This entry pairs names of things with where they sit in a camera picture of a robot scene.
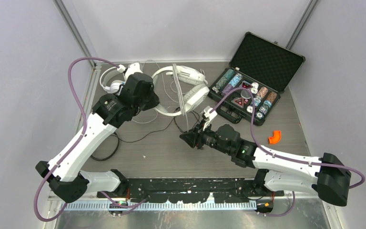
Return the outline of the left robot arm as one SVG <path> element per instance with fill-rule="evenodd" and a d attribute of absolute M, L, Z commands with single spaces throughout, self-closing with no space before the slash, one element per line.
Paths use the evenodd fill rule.
<path fill-rule="evenodd" d="M 55 195 L 66 203 L 72 203 L 86 193 L 100 191 L 123 197 L 128 190 L 128 181 L 120 171 L 86 172 L 81 168 L 123 123 L 158 104 L 152 77 L 143 73 L 130 75 L 120 92 L 99 98 L 77 135 L 55 158 L 40 161 L 36 170 L 47 179 Z"/>

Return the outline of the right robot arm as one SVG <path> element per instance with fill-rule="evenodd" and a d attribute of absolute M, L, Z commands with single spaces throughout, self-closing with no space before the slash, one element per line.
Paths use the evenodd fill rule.
<path fill-rule="evenodd" d="M 216 131 L 196 125 L 179 138 L 191 148 L 208 146 L 220 151 L 237 166 L 256 168 L 253 190 L 260 196 L 287 190 L 317 194 L 335 206 L 347 205 L 351 172 L 331 153 L 316 157 L 276 151 L 241 138 L 230 125 Z"/>

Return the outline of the large white grey headphones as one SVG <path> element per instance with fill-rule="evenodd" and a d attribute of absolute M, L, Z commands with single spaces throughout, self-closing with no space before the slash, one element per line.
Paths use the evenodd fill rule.
<path fill-rule="evenodd" d="M 163 67 L 152 75 L 154 85 L 157 84 L 158 79 L 162 79 L 162 74 L 171 76 L 176 86 L 180 108 L 177 112 L 169 112 L 159 104 L 154 109 L 162 115 L 172 117 L 185 115 L 199 106 L 210 91 L 205 75 L 191 67 L 177 64 Z"/>

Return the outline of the small white headphones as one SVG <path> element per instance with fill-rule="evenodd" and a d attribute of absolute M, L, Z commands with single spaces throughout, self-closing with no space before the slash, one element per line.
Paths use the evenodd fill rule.
<path fill-rule="evenodd" d="M 104 71 L 100 75 L 99 83 L 102 89 L 108 94 L 117 93 L 122 85 L 126 83 L 126 72 L 127 68 L 124 65 L 118 67 L 111 67 Z M 115 79 L 117 75 L 122 75 L 123 79 Z"/>

